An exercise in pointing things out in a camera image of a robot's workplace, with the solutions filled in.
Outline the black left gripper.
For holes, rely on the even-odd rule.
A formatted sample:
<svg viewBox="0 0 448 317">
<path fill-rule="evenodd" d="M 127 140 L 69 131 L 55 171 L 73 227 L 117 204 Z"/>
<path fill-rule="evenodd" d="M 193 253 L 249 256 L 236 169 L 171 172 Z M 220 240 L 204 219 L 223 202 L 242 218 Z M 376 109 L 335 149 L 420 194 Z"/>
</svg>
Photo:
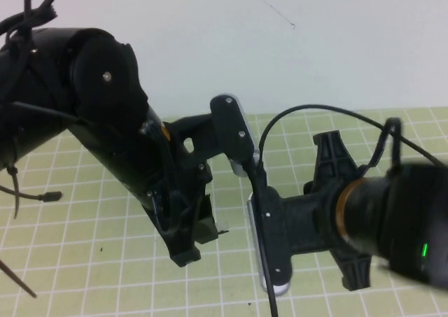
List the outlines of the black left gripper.
<svg viewBox="0 0 448 317">
<path fill-rule="evenodd" d="M 218 238 L 210 195 L 204 194 L 207 176 L 197 167 L 182 166 L 189 152 L 164 125 L 148 120 L 140 132 L 156 145 L 161 159 L 162 177 L 147 192 L 153 203 L 151 218 L 171 260 L 185 267 L 201 259 L 195 242 L 207 244 Z"/>
</svg>

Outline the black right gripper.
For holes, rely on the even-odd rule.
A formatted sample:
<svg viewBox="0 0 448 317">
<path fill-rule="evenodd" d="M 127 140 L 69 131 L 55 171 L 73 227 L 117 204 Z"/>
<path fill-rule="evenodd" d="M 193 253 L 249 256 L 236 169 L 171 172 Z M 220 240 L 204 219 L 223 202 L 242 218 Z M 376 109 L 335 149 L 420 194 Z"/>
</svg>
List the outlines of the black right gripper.
<svg viewBox="0 0 448 317">
<path fill-rule="evenodd" d="M 303 192 L 319 196 L 319 206 L 313 212 L 314 227 L 342 273 L 343 287 L 349 291 L 369 288 L 372 257 L 348 245 L 335 222 L 337 200 L 344 187 L 358 178 L 358 167 L 338 131 L 317 134 L 313 141 L 317 146 L 314 176 L 305 183 Z"/>
</svg>

